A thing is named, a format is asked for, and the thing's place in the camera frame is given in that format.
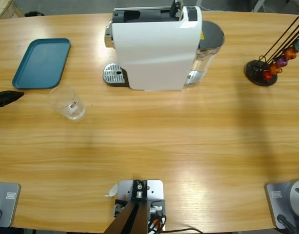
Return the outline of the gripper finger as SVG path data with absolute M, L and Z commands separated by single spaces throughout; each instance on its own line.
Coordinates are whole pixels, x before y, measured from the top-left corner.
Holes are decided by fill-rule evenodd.
M 24 92 L 0 91 L 0 108 L 18 100 L 23 95 L 24 95 Z

